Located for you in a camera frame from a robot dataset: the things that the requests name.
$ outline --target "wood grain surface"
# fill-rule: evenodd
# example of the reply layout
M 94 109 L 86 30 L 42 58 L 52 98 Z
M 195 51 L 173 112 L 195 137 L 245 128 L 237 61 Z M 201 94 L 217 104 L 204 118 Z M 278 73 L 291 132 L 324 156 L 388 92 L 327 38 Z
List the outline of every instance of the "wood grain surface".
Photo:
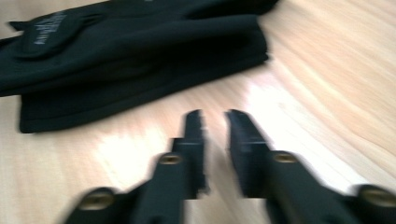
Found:
M 0 22 L 24 21 L 92 0 L 0 0 Z M 0 223 L 62 223 L 91 188 L 130 190 L 150 178 L 202 109 L 211 194 L 186 202 L 187 223 L 269 223 L 243 199 L 227 154 L 224 112 L 250 113 L 273 149 L 296 152 L 325 186 L 396 190 L 396 2 L 282 0 L 259 17 L 272 59 L 92 124 L 21 134 L 20 99 L 0 98 Z M 0 37 L 17 35 L 0 26 Z

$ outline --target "printed logo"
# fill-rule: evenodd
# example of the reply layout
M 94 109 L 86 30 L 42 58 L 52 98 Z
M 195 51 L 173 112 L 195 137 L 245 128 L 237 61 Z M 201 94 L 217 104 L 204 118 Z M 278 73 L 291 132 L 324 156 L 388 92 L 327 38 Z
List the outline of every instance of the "printed logo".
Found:
M 61 12 L 53 14 L 50 18 L 39 21 L 35 24 L 35 29 L 38 31 L 38 36 L 35 39 L 35 44 L 45 45 L 47 39 L 50 37 L 50 33 L 55 33 L 66 15 Z

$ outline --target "black cloth bag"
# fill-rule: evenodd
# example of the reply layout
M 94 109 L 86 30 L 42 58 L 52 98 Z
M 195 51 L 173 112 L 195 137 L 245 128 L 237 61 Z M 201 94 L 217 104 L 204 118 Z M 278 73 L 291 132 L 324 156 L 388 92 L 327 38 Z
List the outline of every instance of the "black cloth bag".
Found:
M 0 96 L 23 133 L 74 127 L 268 59 L 256 15 L 276 1 L 120 0 L 12 22 Z

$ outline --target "wooden table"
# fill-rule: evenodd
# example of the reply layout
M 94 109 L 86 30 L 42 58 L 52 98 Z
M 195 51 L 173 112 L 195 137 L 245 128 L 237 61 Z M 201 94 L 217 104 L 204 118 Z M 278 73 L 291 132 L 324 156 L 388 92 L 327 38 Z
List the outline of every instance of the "wooden table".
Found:
M 0 21 L 93 2 L 0 0 Z M 391 0 L 283 0 L 260 17 L 267 65 L 61 132 L 19 133 L 19 97 L 0 98 L 0 223 L 61 223 L 91 188 L 132 189 L 193 109 L 204 112 L 212 192 L 187 202 L 187 223 L 268 223 L 262 200 L 243 199 L 236 186 L 223 114 L 231 108 L 250 113 L 273 149 L 298 153 L 331 189 L 396 190 L 394 15 Z M 12 35 L 0 27 L 0 37 Z

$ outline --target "light wood surface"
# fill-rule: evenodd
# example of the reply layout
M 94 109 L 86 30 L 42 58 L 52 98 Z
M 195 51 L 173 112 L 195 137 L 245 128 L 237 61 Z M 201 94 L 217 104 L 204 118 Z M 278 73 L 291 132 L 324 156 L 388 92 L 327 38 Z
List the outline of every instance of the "light wood surface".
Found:
M 91 0 L 0 0 L 0 22 Z M 61 223 L 81 193 L 148 179 L 182 116 L 202 109 L 211 194 L 188 201 L 188 223 L 269 223 L 243 199 L 226 153 L 224 111 L 250 113 L 274 149 L 298 153 L 323 185 L 396 190 L 396 2 L 282 0 L 260 17 L 272 60 L 74 129 L 18 132 L 18 96 L 0 98 L 0 223 Z M 13 36 L 5 25 L 0 37 Z

